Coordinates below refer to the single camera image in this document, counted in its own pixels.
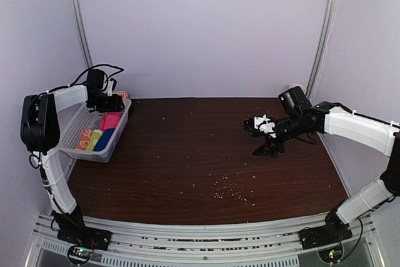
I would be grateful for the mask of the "left aluminium post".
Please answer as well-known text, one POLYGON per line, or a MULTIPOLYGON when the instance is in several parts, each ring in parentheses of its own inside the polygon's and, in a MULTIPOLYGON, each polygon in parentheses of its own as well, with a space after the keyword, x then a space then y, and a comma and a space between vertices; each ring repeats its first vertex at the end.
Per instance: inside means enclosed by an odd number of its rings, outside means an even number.
POLYGON ((79 45, 81 47, 82 55, 84 58, 84 62, 86 64, 86 67, 89 68, 93 65, 92 62, 92 57, 89 49, 89 43, 88 39, 86 36, 86 31, 84 28, 84 20, 83 20, 83 15, 81 11, 81 4, 80 0, 71 0, 72 2, 72 8, 74 12, 74 18, 76 22, 76 27, 77 27, 77 35, 79 39, 79 45))

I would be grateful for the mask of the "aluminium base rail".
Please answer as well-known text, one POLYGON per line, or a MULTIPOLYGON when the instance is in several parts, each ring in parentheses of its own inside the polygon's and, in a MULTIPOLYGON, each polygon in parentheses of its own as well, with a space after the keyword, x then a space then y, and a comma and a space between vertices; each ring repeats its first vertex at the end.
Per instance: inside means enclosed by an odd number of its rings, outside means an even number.
POLYGON ((370 217, 351 225, 353 236, 304 249, 299 231, 323 224, 324 215, 260 223, 155 225, 87 217, 89 226, 112 233, 109 248, 96 250, 85 266, 384 266, 370 217))

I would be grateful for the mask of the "red white bowl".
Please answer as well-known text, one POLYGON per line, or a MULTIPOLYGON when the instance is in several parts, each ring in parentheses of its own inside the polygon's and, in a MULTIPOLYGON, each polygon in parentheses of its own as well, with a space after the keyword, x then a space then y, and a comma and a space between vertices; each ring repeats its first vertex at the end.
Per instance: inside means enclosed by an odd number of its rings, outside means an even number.
POLYGON ((122 97, 123 99, 129 99, 129 93, 126 91, 115 91, 114 93, 122 97))

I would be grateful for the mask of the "aluminium post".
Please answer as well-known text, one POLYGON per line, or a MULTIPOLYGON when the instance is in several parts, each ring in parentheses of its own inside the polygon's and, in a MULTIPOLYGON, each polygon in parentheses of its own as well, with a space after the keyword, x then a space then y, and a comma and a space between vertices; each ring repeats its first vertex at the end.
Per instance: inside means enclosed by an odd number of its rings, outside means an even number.
POLYGON ((81 47, 82 55, 84 58, 84 62, 86 64, 86 67, 89 68, 93 65, 92 62, 92 57, 89 49, 89 43, 88 39, 86 36, 86 31, 84 28, 84 20, 83 20, 83 15, 81 11, 81 4, 80 0, 71 0, 72 2, 72 8, 74 12, 74 18, 76 22, 76 27, 77 27, 77 35, 79 39, 79 45, 81 47))
POLYGON ((319 81, 324 67, 324 62, 326 59, 326 53, 328 51, 328 39, 334 24, 336 6, 337 0, 326 0, 316 53, 314 56, 309 81, 307 84, 306 97, 308 99, 314 99, 316 96, 319 81))

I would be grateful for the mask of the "pink towel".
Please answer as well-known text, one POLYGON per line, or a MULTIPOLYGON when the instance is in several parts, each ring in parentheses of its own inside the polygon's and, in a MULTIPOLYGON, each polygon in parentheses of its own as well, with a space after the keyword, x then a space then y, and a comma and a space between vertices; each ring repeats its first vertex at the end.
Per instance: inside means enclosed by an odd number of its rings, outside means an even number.
POLYGON ((106 112, 105 115, 102 116, 100 119, 99 130, 105 132, 109 129, 116 129, 121 119, 121 116, 121 112, 106 112))

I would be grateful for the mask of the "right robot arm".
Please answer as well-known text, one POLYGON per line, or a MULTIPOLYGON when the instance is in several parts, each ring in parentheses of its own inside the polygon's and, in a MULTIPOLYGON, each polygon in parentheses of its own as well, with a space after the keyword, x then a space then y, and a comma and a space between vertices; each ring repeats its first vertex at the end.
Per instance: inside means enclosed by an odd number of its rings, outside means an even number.
POLYGON ((339 102, 311 104, 300 86, 278 96, 286 116, 264 114, 244 121, 244 129, 263 144, 255 156, 276 157, 290 140, 313 144, 319 134, 350 197, 332 209, 324 225, 300 231, 333 243, 351 236, 349 225, 399 197, 399 123, 361 114, 339 102))

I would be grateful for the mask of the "beige printed mug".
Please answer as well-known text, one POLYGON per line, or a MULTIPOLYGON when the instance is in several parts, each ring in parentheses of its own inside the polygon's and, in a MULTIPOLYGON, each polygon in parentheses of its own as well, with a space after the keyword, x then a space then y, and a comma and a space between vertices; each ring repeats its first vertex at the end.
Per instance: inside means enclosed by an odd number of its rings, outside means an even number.
POLYGON ((292 84, 289 84, 289 89, 291 89, 291 88, 295 88, 295 87, 299 87, 299 88, 301 88, 301 89, 303 90, 303 92, 305 92, 305 91, 306 91, 306 87, 305 87, 305 86, 303 86, 302 84, 298 84, 298 83, 292 83, 292 84))

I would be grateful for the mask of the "white plastic basket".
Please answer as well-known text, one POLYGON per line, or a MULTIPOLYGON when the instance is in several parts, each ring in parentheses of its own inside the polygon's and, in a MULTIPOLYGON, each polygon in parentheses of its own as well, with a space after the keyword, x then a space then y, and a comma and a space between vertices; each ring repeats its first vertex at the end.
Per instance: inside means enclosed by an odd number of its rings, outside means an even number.
POLYGON ((114 113, 91 112, 81 105, 61 133, 59 150, 74 159, 109 162, 128 121, 131 100, 123 103, 117 123, 114 113))

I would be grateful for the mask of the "blue rolled towel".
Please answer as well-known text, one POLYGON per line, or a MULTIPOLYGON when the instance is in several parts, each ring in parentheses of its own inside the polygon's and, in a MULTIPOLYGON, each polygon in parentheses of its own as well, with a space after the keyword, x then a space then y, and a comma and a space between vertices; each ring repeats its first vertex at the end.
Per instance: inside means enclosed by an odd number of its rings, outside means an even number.
POLYGON ((111 139, 114 131, 115 129, 106 129, 96 143, 94 151, 103 151, 106 148, 109 140, 111 139))

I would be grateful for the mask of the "orange bunny towel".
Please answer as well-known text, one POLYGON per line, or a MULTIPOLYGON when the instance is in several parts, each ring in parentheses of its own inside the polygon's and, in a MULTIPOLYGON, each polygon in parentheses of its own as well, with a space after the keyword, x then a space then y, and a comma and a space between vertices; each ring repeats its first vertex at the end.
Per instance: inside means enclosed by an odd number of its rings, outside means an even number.
POLYGON ((81 134, 79 135, 79 139, 78 139, 75 149, 85 151, 91 141, 92 133, 93 133, 93 130, 91 130, 91 129, 83 129, 81 131, 81 134))

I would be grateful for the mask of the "right aluminium post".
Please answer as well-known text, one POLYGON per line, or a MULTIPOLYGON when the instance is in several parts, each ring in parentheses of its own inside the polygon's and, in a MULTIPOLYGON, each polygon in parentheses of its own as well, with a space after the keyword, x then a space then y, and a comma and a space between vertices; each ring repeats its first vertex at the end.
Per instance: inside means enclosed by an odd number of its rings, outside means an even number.
POLYGON ((314 56, 309 81, 307 84, 306 97, 308 99, 314 99, 316 96, 319 81, 324 67, 324 62, 326 59, 326 53, 328 51, 328 39, 334 24, 336 6, 337 0, 326 0, 316 53, 314 56))

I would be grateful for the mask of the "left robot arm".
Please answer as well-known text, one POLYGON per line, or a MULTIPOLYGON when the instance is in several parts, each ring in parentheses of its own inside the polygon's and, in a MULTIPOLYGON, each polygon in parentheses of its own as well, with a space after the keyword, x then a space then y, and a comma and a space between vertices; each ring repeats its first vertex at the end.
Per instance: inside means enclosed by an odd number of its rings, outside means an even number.
POLYGON ((116 80, 103 71, 104 67, 97 64, 87 68, 80 74, 86 77, 83 82, 75 79, 70 84, 28 95, 22 107, 20 137, 30 154, 29 163, 41 174, 59 229, 76 244, 86 243, 90 232, 61 168, 58 114, 78 104, 99 113, 124 110, 122 97, 113 92, 116 80))

